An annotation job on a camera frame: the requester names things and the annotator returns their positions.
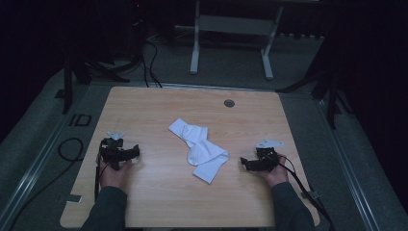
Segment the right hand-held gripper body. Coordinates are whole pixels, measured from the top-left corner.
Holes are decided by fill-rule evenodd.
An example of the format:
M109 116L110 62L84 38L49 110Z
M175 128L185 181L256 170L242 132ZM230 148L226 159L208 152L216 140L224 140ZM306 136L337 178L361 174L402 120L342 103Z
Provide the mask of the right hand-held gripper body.
M257 171L272 171L279 164L279 157L275 147L282 146L282 141L272 141L265 139L255 145L256 155L259 164L256 166Z

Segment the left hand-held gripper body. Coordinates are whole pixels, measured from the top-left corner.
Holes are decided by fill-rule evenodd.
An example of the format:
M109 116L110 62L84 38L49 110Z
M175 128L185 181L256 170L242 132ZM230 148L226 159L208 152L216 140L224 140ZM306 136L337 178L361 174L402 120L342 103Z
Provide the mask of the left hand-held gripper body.
M99 155L106 164L110 164L114 170L119 170L119 163L123 160L123 137L124 133L107 132L99 145Z

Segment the white sock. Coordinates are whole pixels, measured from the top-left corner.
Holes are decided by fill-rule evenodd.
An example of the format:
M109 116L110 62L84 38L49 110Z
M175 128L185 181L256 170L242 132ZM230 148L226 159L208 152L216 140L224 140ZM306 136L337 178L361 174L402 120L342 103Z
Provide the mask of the white sock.
M190 149L187 161L192 166L199 166L209 161L205 141L208 138L208 128L191 125L181 118L177 118L168 130L186 143Z
M195 166L192 174L211 184L221 166L229 160L229 153L218 145L203 140L191 147L187 160L190 165Z

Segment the person's right hand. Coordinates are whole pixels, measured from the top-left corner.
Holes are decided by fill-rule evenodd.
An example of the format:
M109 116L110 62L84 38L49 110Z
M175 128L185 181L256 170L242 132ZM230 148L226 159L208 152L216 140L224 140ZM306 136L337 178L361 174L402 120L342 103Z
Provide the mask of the person's right hand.
M259 171L256 175L262 177L273 188L281 183L289 181L288 172L285 169L286 157L279 155L279 165L272 171Z

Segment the person's left hand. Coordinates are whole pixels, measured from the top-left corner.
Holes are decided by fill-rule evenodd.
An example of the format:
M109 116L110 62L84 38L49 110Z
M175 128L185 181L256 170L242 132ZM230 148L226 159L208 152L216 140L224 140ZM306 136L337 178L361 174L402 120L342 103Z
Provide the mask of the person's left hand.
M101 188L115 187L121 190L126 189L128 170L132 166L132 161L126 161L120 170L115 170L103 160L99 161L99 184Z

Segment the black metal stand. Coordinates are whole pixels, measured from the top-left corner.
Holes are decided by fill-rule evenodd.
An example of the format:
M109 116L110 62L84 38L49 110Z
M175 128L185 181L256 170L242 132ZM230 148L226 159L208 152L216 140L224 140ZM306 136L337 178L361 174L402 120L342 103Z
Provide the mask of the black metal stand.
M300 81L278 89L276 92L289 93L316 82L311 95L317 100L322 100L325 95L328 95L326 120L330 127L335 129L336 101L344 61L345 41L333 33L328 34L308 67L305 76Z
M56 94L57 98L64 101L63 115L69 112L73 102L73 75L77 76L79 82L89 84L91 81L89 67L91 67L114 82L129 83L128 79L120 77L118 73L130 69L138 63L138 59L133 59L128 64L108 68L79 49L66 48L64 51L64 88L58 90Z

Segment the grey metal floor rail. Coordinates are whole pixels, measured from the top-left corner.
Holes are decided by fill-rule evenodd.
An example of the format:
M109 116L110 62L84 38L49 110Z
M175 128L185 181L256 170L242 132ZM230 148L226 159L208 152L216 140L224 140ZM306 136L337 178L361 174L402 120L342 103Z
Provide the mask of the grey metal floor rail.
M328 105L322 99L318 99L316 104L319 109L319 114L323 118L324 124L328 129L329 137L334 143L335 155L338 159L345 181L349 187L350 193L362 218L362 222L366 227L366 230L380 231L378 222L372 212L369 202L367 201L367 197L356 178L350 161L346 157L346 153L340 141L339 135L337 131L333 129L331 125L326 121L326 110L328 109Z
M69 107L50 91L41 94L0 143L0 231L9 231L59 143L71 127L87 127L92 116L81 103L87 86L78 87Z

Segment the white metal table frame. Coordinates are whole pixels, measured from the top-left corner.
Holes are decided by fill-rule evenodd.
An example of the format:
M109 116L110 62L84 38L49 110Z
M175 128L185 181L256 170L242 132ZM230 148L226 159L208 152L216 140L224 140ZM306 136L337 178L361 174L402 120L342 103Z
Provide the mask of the white metal table frame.
M272 80L273 73L269 60L269 53L271 51L271 46L274 41L283 11L283 6L278 7L272 20L209 15L202 14L200 12L200 0L195 0L193 29L194 37L190 74L196 74L198 72L200 55L199 34L201 31L206 31L267 37L268 42L266 46L260 50L260 54L265 77L267 80Z

